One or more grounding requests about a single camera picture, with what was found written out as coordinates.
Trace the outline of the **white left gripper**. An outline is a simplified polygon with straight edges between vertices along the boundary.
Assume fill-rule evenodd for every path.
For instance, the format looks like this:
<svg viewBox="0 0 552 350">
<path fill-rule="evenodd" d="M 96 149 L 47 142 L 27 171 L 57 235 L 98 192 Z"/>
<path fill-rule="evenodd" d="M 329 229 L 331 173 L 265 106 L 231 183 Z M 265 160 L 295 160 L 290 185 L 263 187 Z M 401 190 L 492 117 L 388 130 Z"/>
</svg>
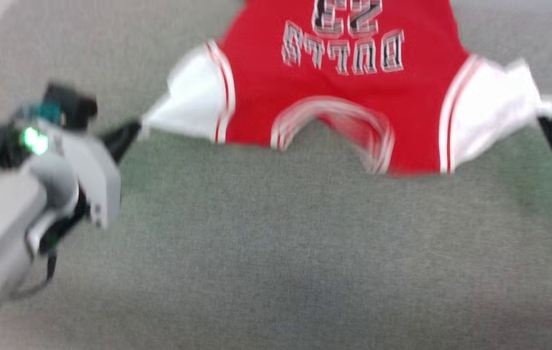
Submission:
<svg viewBox="0 0 552 350">
<path fill-rule="evenodd" d="M 94 224 L 109 228 L 118 218 L 121 203 L 122 180 L 116 163 L 122 162 L 141 129 L 138 120 L 125 122 L 100 134 L 99 140 L 44 120 L 26 126 L 25 147 L 33 155 L 25 162 L 25 172 L 42 182 L 52 215 L 68 217 L 82 193 L 89 206 L 86 214 Z"/>
</svg>

